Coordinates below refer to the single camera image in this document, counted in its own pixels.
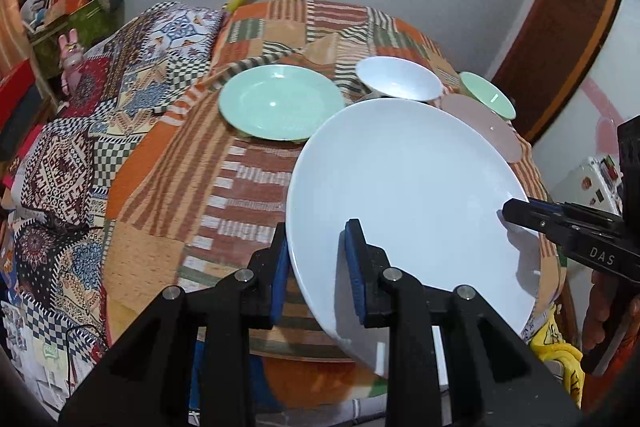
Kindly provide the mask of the person's right hand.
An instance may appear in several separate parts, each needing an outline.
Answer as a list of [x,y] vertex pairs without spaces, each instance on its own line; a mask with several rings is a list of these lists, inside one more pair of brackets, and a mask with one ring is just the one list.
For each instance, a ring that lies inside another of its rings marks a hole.
[[[611,303],[617,287],[615,277],[609,277],[597,271],[592,272],[591,283],[589,305],[584,325],[582,325],[582,347],[585,352],[596,347],[605,337],[603,325],[610,315]],[[629,315],[631,323],[615,355],[615,358],[623,364],[631,357],[634,345],[639,338],[639,298],[634,299],[630,304]]]

